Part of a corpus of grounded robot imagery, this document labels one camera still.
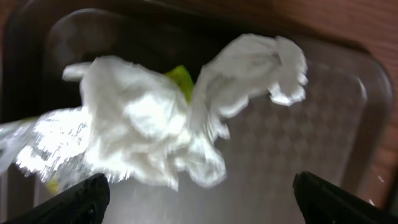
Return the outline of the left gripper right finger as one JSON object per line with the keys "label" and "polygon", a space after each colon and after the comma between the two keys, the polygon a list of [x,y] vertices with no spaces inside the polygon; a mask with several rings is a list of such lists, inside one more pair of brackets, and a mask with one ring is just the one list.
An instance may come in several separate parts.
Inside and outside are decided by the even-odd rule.
{"label": "left gripper right finger", "polygon": [[306,224],[397,224],[397,218],[321,177],[303,171],[293,181]]}

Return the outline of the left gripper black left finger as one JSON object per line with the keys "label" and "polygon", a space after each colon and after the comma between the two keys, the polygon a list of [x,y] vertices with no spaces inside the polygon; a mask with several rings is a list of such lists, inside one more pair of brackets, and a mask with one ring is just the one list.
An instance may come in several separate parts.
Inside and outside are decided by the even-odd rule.
{"label": "left gripper black left finger", "polygon": [[104,174],[95,174],[5,224],[102,224],[110,202]]}

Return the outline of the foil wrapper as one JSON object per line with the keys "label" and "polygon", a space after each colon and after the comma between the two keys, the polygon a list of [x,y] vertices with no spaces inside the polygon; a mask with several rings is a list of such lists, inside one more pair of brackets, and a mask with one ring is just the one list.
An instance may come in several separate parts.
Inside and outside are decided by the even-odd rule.
{"label": "foil wrapper", "polygon": [[213,142],[188,127],[190,105],[170,78],[118,57],[69,65],[62,77],[79,83],[81,106],[2,124],[2,171],[16,164],[59,192],[96,173],[173,190],[180,172],[206,188],[226,178]]}

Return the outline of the white paper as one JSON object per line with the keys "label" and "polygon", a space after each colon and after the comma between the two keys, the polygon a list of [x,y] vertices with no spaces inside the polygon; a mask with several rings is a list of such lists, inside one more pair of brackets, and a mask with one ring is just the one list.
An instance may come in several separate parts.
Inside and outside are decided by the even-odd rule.
{"label": "white paper", "polygon": [[223,118],[236,116],[252,97],[269,94],[290,106],[305,99],[307,63],[302,49],[284,37],[243,34],[202,66],[193,90],[188,127],[212,141],[229,138]]}

